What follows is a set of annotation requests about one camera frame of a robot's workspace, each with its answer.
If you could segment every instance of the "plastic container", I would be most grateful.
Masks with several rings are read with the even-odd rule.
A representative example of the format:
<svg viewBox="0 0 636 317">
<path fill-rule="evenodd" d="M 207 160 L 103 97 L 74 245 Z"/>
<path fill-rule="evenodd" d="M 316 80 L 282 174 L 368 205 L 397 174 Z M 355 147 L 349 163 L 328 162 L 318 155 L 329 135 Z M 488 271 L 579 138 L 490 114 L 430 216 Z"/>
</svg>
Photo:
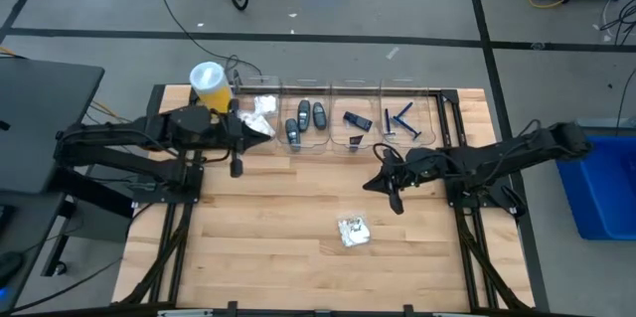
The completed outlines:
<svg viewBox="0 0 636 317">
<path fill-rule="evenodd" d="M 285 131 L 285 122 L 294 119 L 298 122 L 298 104 L 302 100 L 310 104 L 309 125 L 307 130 L 300 132 L 300 144 L 290 144 Z M 314 124 L 313 107 L 320 102 L 327 115 L 327 127 L 318 129 Z M 322 154 L 327 150 L 329 142 L 329 115 L 331 113 L 331 85 L 321 83 L 316 79 L 287 79 L 282 82 L 278 107 L 278 129 L 276 137 L 287 153 L 292 154 Z"/>
<path fill-rule="evenodd" d="M 240 113 L 247 114 L 248 117 L 262 116 L 266 123 L 261 122 L 260 125 L 266 124 L 273 130 L 271 139 L 268 142 L 260 143 L 245 151 L 245 154 L 273 154 L 278 147 L 276 140 L 276 129 L 278 128 L 278 103 L 280 101 L 280 93 L 282 87 L 277 77 L 252 77 L 249 79 L 241 79 L 240 84 L 233 86 L 234 96 L 238 99 Z M 275 105 L 272 109 L 263 111 L 262 105 L 257 105 L 256 101 L 267 97 L 267 99 L 275 99 Z"/>
<path fill-rule="evenodd" d="M 636 239 L 636 138 L 588 137 L 582 161 L 556 162 L 578 233 L 587 239 Z"/>
<path fill-rule="evenodd" d="M 190 84 L 207 108 L 228 112 L 233 95 L 221 65 L 213 62 L 196 65 L 190 71 Z"/>
<path fill-rule="evenodd" d="M 383 141 L 382 121 L 378 116 L 379 90 L 377 82 L 364 79 L 333 83 L 330 125 L 334 153 L 360 154 L 371 151 L 370 147 Z M 369 131 L 344 119 L 347 112 L 370 120 L 372 124 Z"/>
<path fill-rule="evenodd" d="M 397 148 L 415 148 L 435 142 L 431 106 L 435 107 L 435 98 L 428 96 L 428 87 L 418 86 L 415 79 L 383 80 L 380 84 L 380 115 L 385 142 Z M 387 114 L 391 134 L 387 130 Z M 418 134 L 406 129 L 394 117 L 406 123 Z"/>
</svg>

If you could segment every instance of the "floor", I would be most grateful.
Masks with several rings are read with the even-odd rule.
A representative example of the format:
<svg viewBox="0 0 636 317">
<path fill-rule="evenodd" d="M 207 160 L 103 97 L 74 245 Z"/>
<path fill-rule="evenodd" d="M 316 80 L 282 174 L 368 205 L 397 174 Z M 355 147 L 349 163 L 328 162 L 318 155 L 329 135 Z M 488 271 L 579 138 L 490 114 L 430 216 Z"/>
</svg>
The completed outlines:
<svg viewBox="0 0 636 317">
<path fill-rule="evenodd" d="M 16 2 L 21 10 L 12 14 Z M 201 45 L 237 54 L 265 75 L 409 77 L 431 87 L 483 87 L 500 137 L 509 128 L 520 131 L 532 118 L 548 125 L 615 117 L 636 64 L 634 46 L 619 52 L 607 34 L 594 29 L 604 6 L 600 1 L 539 10 L 526 0 L 477 0 L 485 26 L 476 19 L 474 0 L 249 0 L 243 13 L 230 0 L 168 2 Z M 610 4 L 607 18 L 615 18 L 626 2 Z M 180 39 L 161 0 L 0 0 L 2 22 L 0 43 L 23 56 L 104 67 L 96 99 L 126 117 L 144 113 L 153 84 L 185 82 L 191 67 L 211 59 Z M 482 48 L 485 30 L 491 45 Z M 532 43 L 554 45 L 537 51 L 530 49 Z M 627 44 L 636 45 L 636 38 Z M 238 69 L 244 77 L 255 75 L 250 68 Z M 636 115 L 631 94 L 625 117 Z M 506 113 L 510 127 L 501 118 Z M 522 238 L 536 240 L 550 310 L 630 314 L 636 308 L 631 293 L 636 244 L 581 239 L 554 163 L 527 169 L 523 177 L 534 234 Z M 71 262 L 69 274 L 34 273 L 19 305 L 82 279 L 117 259 L 122 249 L 122 242 L 72 238 L 63 255 Z M 105 305 L 115 276 L 116 267 L 29 312 Z"/>
</svg>

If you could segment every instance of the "desk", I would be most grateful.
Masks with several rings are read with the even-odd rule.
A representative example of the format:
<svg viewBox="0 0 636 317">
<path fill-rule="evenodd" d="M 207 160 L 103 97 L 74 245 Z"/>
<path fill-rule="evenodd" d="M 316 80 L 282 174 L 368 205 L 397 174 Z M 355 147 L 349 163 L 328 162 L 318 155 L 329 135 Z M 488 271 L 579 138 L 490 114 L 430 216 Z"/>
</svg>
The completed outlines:
<svg viewBox="0 0 636 317">
<path fill-rule="evenodd" d="M 0 204 L 15 208 L 0 236 L 0 253 L 36 245 L 47 238 L 58 215 L 68 218 L 72 213 L 64 209 L 66 195 L 47 188 L 56 171 L 55 136 L 81 121 L 102 76 L 102 68 L 0 60 L 0 119 L 12 125 L 0 132 L 0 189 L 38 193 L 0 192 Z M 0 311 L 15 305 L 41 248 L 37 245 L 25 253 L 22 268 L 0 297 Z"/>
<path fill-rule="evenodd" d="M 492 143 L 484 91 L 458 94 L 468 144 Z M 160 110 L 187 105 L 189 96 L 188 85 L 168 85 Z M 431 122 L 437 136 L 431 147 L 441 146 L 434 110 Z M 404 191 L 405 213 L 397 216 L 387 197 L 362 190 L 380 170 L 370 151 L 246 154 L 243 167 L 239 179 L 230 177 L 226 162 L 206 167 L 178 307 L 225 308 L 236 300 L 241 309 L 401 311 L 412 304 L 415 311 L 468 311 L 454 214 L 441 181 Z M 113 301 L 126 296 L 155 259 L 165 211 L 154 206 L 131 228 Z M 347 213 L 366 215 L 371 243 L 343 247 L 336 222 Z M 482 217 L 493 264 L 520 299 L 534 305 L 513 218 L 500 209 L 482 209 Z M 481 272 L 473 265 L 485 306 Z M 168 280 L 160 300 L 166 299 Z"/>
</svg>

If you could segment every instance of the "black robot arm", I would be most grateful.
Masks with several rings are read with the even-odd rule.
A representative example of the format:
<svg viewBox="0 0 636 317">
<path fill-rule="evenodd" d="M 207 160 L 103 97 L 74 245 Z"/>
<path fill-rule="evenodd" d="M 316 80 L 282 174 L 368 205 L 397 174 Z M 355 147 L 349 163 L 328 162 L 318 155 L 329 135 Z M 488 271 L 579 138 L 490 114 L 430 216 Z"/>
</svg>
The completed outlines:
<svg viewBox="0 0 636 317">
<path fill-rule="evenodd" d="M 186 158 L 189 150 L 227 149 L 232 154 L 231 175 L 242 174 L 239 155 L 270 137 L 245 125 L 238 116 L 239 102 L 230 102 L 228 113 L 204 106 L 185 106 L 121 124 L 74 124 L 58 133 L 55 158 L 62 166 L 100 164 L 148 175 L 168 185 L 183 185 L 188 169 L 205 160 Z M 108 148 L 135 145 L 151 151 L 169 151 L 176 159 L 154 161 Z"/>
<path fill-rule="evenodd" d="M 384 146 L 384 157 L 377 148 Z M 399 191 L 438 178 L 462 186 L 464 196 L 492 185 L 497 179 L 552 159 L 584 157 L 591 150 L 575 123 L 557 123 L 549 128 L 494 143 L 485 147 L 413 148 L 405 158 L 391 146 L 374 146 L 383 162 L 380 173 L 363 186 L 365 190 L 389 195 L 391 208 L 403 213 Z"/>
</svg>

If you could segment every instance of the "gray concrete floor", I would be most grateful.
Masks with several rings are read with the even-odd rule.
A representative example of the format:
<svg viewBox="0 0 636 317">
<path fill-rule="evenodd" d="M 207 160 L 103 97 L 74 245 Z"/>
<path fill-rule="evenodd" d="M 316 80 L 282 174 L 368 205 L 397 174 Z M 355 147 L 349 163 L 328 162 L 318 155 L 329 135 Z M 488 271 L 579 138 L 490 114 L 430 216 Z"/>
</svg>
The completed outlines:
<svg viewBox="0 0 636 317">
<path fill-rule="evenodd" d="M 237 12 L 230 0 L 168 1 L 193 32 L 289 34 L 293 30 L 296 34 L 479 38 L 471 0 L 250 0 L 245 13 Z M 603 43 L 602 35 L 592 28 L 599 23 L 602 2 L 575 1 L 554 10 L 539 10 L 529 7 L 526 0 L 482 1 L 493 40 Z M 608 17 L 615 17 L 624 2 L 611 5 Z M 14 3 L 0 0 L 0 22 Z M 14 27 L 178 31 L 161 0 L 29 0 Z M 628 43 L 636 44 L 636 38 Z M 265 74 L 282 78 L 411 77 L 427 86 L 483 87 L 496 117 L 481 49 L 393 44 L 201 44 L 224 55 L 238 54 Z M 104 67 L 106 75 L 97 99 L 128 117 L 144 113 L 153 84 L 185 82 L 193 65 L 210 59 L 182 40 L 8 36 L 2 46 L 32 59 Z M 388 60 L 387 54 L 394 47 L 399 51 Z M 578 117 L 615 116 L 621 89 L 636 65 L 634 54 L 496 50 L 495 57 L 514 132 L 532 118 L 548 125 Z M 245 76 L 254 74 L 246 68 L 240 71 Z M 624 115 L 636 115 L 635 100 L 626 100 Z M 551 310 L 631 315 L 636 308 L 636 299 L 631 296 L 636 287 L 636 243 L 581 239 L 554 163 L 528 169 L 523 175 Z M 72 238 L 63 256 L 72 262 L 69 275 L 42 278 L 35 273 L 19 304 L 83 278 L 118 258 L 122 249 L 123 242 Z M 105 305 L 115 278 L 116 267 L 89 285 L 30 311 Z"/>
</svg>

